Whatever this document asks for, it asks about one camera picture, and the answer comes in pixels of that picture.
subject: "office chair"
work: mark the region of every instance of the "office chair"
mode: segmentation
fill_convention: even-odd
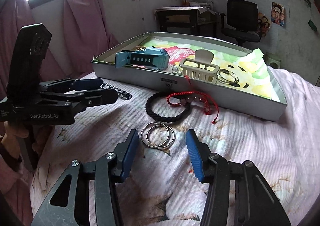
[[[258,21],[258,6],[255,3],[244,0],[228,0],[227,8],[227,24],[236,28],[229,29],[224,27],[224,13],[219,13],[221,16],[221,32],[222,34],[235,38],[239,46],[242,46],[246,41],[260,42],[262,37],[263,23]],[[248,33],[248,31],[256,32],[260,26],[259,36]]]

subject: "metal screw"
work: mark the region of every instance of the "metal screw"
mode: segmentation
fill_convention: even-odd
[[[74,160],[71,161],[71,165],[72,165],[73,167],[76,167],[76,166],[79,165],[79,164],[80,164],[80,161],[79,161],[78,159],[74,159]]]
[[[217,153],[211,153],[209,157],[212,159],[218,159],[219,155]]]
[[[114,154],[113,152],[109,152],[106,154],[107,159],[114,159],[115,157],[116,157],[116,154]]]
[[[247,167],[252,167],[253,166],[253,163],[249,160],[245,161],[244,164],[247,166]]]

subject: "black rope bracelet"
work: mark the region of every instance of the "black rope bracelet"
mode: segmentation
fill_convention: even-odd
[[[146,112],[147,114],[153,118],[155,121],[160,121],[160,122],[176,122],[176,121],[181,121],[183,118],[185,118],[186,116],[188,116],[190,114],[191,111],[191,104],[190,103],[186,103],[185,105],[185,109],[183,110],[182,113],[180,113],[177,116],[174,117],[163,117],[160,116],[156,113],[154,113],[151,110],[151,104],[152,102],[160,97],[167,97],[169,94],[171,94],[172,92],[159,92],[159,93],[155,93],[154,95],[152,95],[146,102]]]

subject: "blue smartwatch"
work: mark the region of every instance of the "blue smartwatch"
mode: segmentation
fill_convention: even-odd
[[[120,68],[126,64],[142,65],[149,69],[164,71],[169,65],[169,54],[165,49],[148,47],[145,50],[122,50],[116,53],[115,67]]]

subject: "metal chain bracelet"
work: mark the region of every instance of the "metal chain bracelet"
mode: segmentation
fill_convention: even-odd
[[[121,90],[120,88],[117,88],[111,84],[107,84],[107,83],[103,83],[101,85],[102,89],[114,89],[117,91],[119,98],[123,99],[123,100],[130,100],[132,98],[132,94]]]

